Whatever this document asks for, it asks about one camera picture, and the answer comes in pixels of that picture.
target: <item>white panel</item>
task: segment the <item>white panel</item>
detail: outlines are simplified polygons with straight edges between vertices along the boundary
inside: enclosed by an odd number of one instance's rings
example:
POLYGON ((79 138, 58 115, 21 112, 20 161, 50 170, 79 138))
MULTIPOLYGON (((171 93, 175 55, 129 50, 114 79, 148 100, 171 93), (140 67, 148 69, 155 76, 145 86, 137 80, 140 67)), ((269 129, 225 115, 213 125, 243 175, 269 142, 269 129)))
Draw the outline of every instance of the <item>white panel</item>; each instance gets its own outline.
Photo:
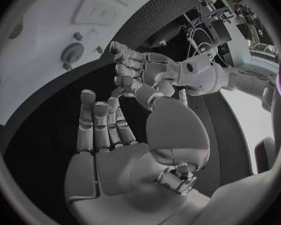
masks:
POLYGON ((83 0, 38 0, 24 15, 21 34, 9 39, 0 53, 0 124, 5 125, 38 89, 66 72, 61 54, 77 42, 75 32, 83 36, 80 43, 85 52, 74 68, 97 60, 100 54, 96 48, 105 49, 123 24, 148 1, 85 0, 83 7, 83 0), (98 13, 89 16, 92 7, 98 13))

